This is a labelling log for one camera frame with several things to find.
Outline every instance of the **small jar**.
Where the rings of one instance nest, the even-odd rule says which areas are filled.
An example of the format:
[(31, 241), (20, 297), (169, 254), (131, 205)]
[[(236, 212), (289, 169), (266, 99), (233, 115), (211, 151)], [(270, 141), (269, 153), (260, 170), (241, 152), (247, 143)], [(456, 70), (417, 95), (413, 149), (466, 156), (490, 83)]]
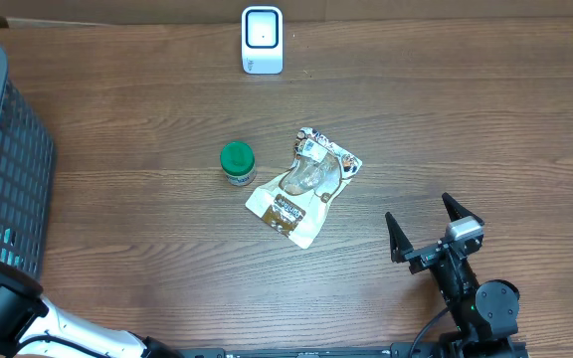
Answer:
[(256, 178), (256, 158), (247, 143), (231, 142), (220, 153), (220, 165), (230, 184), (245, 186)]

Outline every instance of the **green lid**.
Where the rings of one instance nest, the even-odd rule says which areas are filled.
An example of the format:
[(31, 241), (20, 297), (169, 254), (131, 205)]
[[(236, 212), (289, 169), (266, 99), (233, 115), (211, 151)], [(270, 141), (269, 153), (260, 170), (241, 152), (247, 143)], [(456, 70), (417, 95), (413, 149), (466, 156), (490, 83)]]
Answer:
[(223, 148), (220, 153), (220, 165), (225, 173), (229, 175), (241, 176), (248, 174), (254, 168), (256, 158), (254, 151), (247, 143), (231, 142)]

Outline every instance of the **wooden table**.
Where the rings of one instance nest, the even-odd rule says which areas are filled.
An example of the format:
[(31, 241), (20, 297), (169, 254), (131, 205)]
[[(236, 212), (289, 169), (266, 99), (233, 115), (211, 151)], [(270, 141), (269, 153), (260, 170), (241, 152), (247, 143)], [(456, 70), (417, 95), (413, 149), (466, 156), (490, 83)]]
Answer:
[[(384, 213), (422, 247), (448, 191), (487, 221), (479, 281), (521, 291), (518, 338), (573, 357), (573, 18), (285, 28), (265, 77), (237, 24), (0, 30), (60, 151), (47, 295), (177, 347), (409, 341), (443, 302), (390, 262)], [(302, 126), (364, 161), (308, 250), (244, 207)], [(242, 189), (219, 167), (235, 139), (259, 164)]]

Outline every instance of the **product label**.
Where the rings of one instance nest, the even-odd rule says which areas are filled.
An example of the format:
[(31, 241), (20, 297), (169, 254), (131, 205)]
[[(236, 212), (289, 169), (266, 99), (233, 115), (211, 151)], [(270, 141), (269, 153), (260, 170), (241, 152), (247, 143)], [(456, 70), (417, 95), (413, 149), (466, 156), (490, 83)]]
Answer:
[(307, 139), (302, 149), (303, 156), (309, 157), (318, 163), (324, 159), (326, 153), (328, 153), (328, 150), (312, 139)]
[(263, 220), (279, 233), (288, 236), (295, 230), (304, 215), (306, 212), (302, 208), (282, 194), (278, 194), (265, 211)]
[(230, 184), (244, 186), (251, 183), (256, 178), (256, 166), (254, 166), (251, 172), (246, 175), (235, 176), (225, 173), (225, 176), (227, 176), (227, 181), (229, 181)]

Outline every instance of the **food packaging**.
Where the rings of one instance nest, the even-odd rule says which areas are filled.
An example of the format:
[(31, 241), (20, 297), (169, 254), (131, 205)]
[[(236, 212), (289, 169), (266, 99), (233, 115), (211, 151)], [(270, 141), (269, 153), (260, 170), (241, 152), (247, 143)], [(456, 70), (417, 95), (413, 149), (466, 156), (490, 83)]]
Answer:
[(290, 170), (258, 187), (247, 208), (265, 223), (307, 249), (328, 209), (362, 165), (361, 160), (313, 128), (302, 128)]

